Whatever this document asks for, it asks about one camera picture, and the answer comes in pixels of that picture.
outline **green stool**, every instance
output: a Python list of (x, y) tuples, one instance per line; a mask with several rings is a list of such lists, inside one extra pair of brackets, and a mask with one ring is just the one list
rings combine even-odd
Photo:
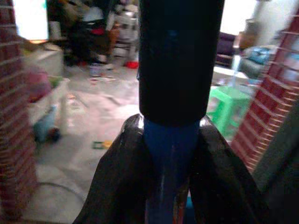
[[(235, 130), (229, 130), (228, 127), (230, 125), (235, 128), (239, 127), (240, 120), (247, 111), (250, 96), (233, 87), (221, 86), (211, 89), (210, 100), (211, 98), (218, 99), (219, 103), (216, 110), (208, 112), (207, 115), (212, 116), (212, 122), (223, 136), (234, 134)], [(239, 111), (240, 119), (235, 121), (233, 115), (235, 115), (237, 110)]]

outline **gray floor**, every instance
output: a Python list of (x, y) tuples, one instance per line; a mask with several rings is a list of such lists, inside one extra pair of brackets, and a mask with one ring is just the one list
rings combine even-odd
[(91, 81), (87, 69), (67, 68), (70, 79), (69, 134), (36, 153), (41, 183), (23, 219), (72, 223), (82, 208), (93, 174), (105, 150), (94, 141), (114, 140), (123, 122), (138, 110), (137, 70), (117, 67), (111, 81)]

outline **brick wall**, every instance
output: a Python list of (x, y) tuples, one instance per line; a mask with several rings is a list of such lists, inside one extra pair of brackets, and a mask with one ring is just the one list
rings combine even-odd
[(299, 11), (284, 32), (231, 147), (253, 172), (299, 99)]
[(12, 0), (0, 0), (0, 200), (6, 219), (21, 216), (37, 186), (20, 44)]

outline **black pole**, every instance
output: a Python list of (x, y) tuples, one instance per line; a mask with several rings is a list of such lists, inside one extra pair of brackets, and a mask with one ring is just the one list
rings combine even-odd
[(182, 126), (206, 114), (224, 0), (140, 0), (140, 110)]

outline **white wall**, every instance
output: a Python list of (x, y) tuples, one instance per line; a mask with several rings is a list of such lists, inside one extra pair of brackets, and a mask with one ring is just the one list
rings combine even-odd
[(276, 31), (287, 27), (291, 15), (296, 13), (298, 0), (271, 0), (263, 2), (262, 8), (256, 15), (261, 24), (257, 45), (269, 44)]

